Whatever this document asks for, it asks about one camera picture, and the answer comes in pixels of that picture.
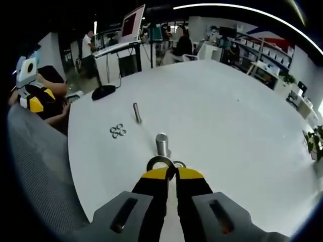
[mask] gray chair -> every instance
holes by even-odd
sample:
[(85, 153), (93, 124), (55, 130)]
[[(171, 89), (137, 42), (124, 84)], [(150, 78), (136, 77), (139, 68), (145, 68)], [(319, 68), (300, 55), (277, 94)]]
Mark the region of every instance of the gray chair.
[(43, 223), (56, 234), (87, 226), (72, 180), (67, 137), (18, 104), (8, 113), (8, 137), (17, 179)]

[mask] metal rod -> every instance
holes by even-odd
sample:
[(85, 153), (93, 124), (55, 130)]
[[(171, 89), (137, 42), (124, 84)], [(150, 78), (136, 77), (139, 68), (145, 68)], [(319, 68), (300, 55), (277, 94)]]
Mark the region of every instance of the metal rod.
[(142, 120), (139, 114), (138, 104), (136, 102), (133, 104), (133, 110), (135, 111), (137, 123), (141, 124)]
[(168, 137), (164, 133), (156, 136), (157, 154), (170, 158), (171, 151), (168, 148)]

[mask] laptop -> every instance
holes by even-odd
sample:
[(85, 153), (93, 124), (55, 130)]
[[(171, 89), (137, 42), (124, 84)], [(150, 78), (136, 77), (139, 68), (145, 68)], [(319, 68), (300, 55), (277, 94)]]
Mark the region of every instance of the laptop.
[(112, 51), (118, 50), (130, 44), (140, 43), (139, 32), (142, 21), (143, 12), (145, 10), (145, 5), (138, 7), (131, 13), (127, 14), (123, 18), (122, 28), (121, 28), (121, 38), (118, 44), (109, 46), (102, 50), (93, 53), (95, 58), (99, 58), (105, 54)]

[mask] potted plant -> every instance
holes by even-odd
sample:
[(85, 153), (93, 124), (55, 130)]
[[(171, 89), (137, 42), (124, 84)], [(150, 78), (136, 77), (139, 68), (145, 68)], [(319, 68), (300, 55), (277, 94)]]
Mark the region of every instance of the potted plant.
[(308, 153), (315, 160), (314, 170), (319, 179), (323, 178), (323, 126), (318, 126), (314, 132), (304, 132)]
[(291, 92), (292, 84), (294, 83), (296, 83), (294, 76), (288, 73), (282, 73), (280, 78), (277, 80), (274, 91), (286, 99)]

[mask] round white table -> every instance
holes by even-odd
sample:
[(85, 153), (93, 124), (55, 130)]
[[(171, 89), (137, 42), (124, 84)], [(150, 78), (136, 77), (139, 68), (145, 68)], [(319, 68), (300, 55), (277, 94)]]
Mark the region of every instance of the round white table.
[[(117, 124), (127, 133), (113, 139), (110, 128)], [(125, 77), (101, 100), (93, 102), (89, 93), (75, 101), (69, 159), (92, 221), (98, 208), (132, 191), (156, 154), (156, 135), (164, 132), (173, 160), (201, 172), (213, 192), (249, 211), (255, 225), (290, 236), (316, 202), (317, 181), (303, 143), (307, 129), (295, 109), (254, 78), (212, 60), (194, 61)], [(183, 241), (170, 186), (160, 241)]]

